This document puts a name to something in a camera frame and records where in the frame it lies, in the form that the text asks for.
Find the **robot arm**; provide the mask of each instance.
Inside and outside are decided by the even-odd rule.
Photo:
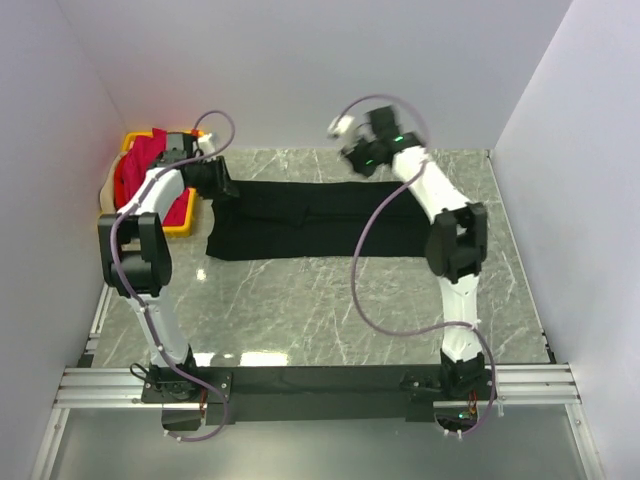
[[[487,255],[487,213],[455,188],[418,137],[401,133],[391,107],[368,113],[373,138],[359,135],[353,117],[334,120],[328,134],[340,139],[341,154],[356,173],[370,176],[381,164],[391,165],[403,182],[423,174],[409,189],[431,223],[426,258],[438,277],[445,322],[466,322],[475,327],[478,277]],[[472,389],[484,370],[482,346],[467,327],[445,328],[441,349],[442,381],[454,396]]]
[[[162,222],[173,202],[187,187],[196,188],[198,194],[204,198],[216,200],[236,196],[237,191],[229,178],[222,157],[217,157],[214,161],[187,165],[170,170],[162,176],[159,175],[167,165],[194,156],[196,149],[204,154],[214,152],[215,145],[211,134],[200,137],[196,142],[193,135],[170,133],[167,136],[167,147],[167,151],[147,171],[143,184],[133,198],[118,211],[118,214],[121,214],[131,210],[130,216],[118,230],[118,248],[127,279],[136,294],[151,309],[154,326],[165,354],[176,365],[185,366],[192,363],[192,353],[187,339],[180,331],[173,302],[167,291],[172,265],[167,241],[162,231]],[[149,185],[151,190],[140,202],[142,192]],[[98,223],[105,281],[108,285],[116,287],[118,293],[136,312],[150,346],[151,365],[158,368],[167,367],[162,355],[155,348],[155,342],[144,312],[140,310],[139,302],[131,298],[114,270],[109,232],[116,217],[117,215],[103,215]],[[139,249],[122,248],[130,244],[133,239],[140,240]]]
[[[432,271],[438,275],[443,318],[445,322],[462,321],[475,327],[478,324],[478,274],[486,258],[486,212],[482,205],[472,205],[451,184],[422,147],[411,147],[396,154],[392,171],[407,182],[420,171],[422,162],[426,162],[424,173],[409,189],[429,217],[434,228],[432,236],[439,237],[429,239],[426,254]],[[448,236],[443,231],[447,227]],[[454,363],[469,362],[482,353],[482,346],[469,328],[447,327],[442,353]]]

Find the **gray marble surface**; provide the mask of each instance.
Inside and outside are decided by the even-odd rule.
[[[470,199],[489,211],[489,252],[478,294],[480,330],[498,362],[548,362],[544,339],[486,152],[435,152],[439,165]],[[268,181],[358,180],[333,150],[229,152],[232,178]],[[393,180],[379,170],[368,181]],[[437,363],[442,335],[387,337],[353,308],[349,258],[225,262],[204,253],[213,225],[198,200],[195,232],[170,240],[169,285],[182,331],[200,364],[344,365]],[[387,328],[442,320],[436,279],[421,258],[367,258],[359,267],[361,302]],[[130,307],[113,296],[94,366],[145,362],[149,350]]]

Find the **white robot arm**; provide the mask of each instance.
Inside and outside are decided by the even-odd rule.
[[[355,125],[354,118],[345,115],[328,129],[329,137],[344,145],[341,153],[355,172],[370,176],[378,165],[390,163],[395,176],[408,182],[426,162],[423,174],[409,189],[432,226],[426,257],[438,276],[443,318],[475,327],[479,323],[478,276],[486,258],[486,210],[481,204],[472,204],[451,184],[415,135],[400,133],[390,107],[369,112],[375,139],[359,135]],[[471,328],[446,327],[441,353],[455,380],[467,374],[473,377],[484,368],[482,346]]]
[[[427,162],[424,173],[409,189],[422,205],[433,224],[436,216],[445,211],[462,210],[470,200],[462,195],[449,181],[431,154],[422,147],[411,147],[395,155],[392,171],[403,182],[409,181],[419,171],[422,162]],[[466,233],[457,227],[456,234]],[[471,273],[459,277],[457,282],[441,276],[438,278],[442,293],[443,319],[445,322],[461,321],[474,327],[478,324],[477,292],[478,275]],[[467,362],[482,352],[478,337],[469,328],[445,328],[442,352],[453,362]]]

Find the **fabric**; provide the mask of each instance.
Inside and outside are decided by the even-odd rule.
[[[375,208],[400,186],[236,181],[240,197],[212,204],[207,255],[222,260],[351,256]],[[409,192],[378,217],[365,257],[422,257],[429,219]]]
[[[160,155],[167,146],[167,132],[153,129],[153,136],[139,135],[133,141],[133,146],[122,158],[114,174],[114,189],[116,207],[121,208],[133,198],[138,191],[149,165]],[[182,192],[167,213],[162,224],[164,226],[184,225],[189,203],[189,191]]]

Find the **yellow tray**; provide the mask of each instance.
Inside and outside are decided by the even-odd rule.
[[[191,130],[185,130],[184,133],[191,133]],[[131,132],[128,133],[126,137],[124,137],[124,142],[122,142],[122,151],[127,152],[133,145],[133,140],[138,136],[143,135],[145,137],[151,137],[153,135],[152,132]],[[184,216],[184,224],[183,225],[175,225],[170,227],[162,227],[165,235],[170,237],[188,237],[191,235],[191,228],[193,227],[194,221],[194,206],[196,203],[196,195],[195,188],[189,189],[189,200],[187,202],[187,212]]]

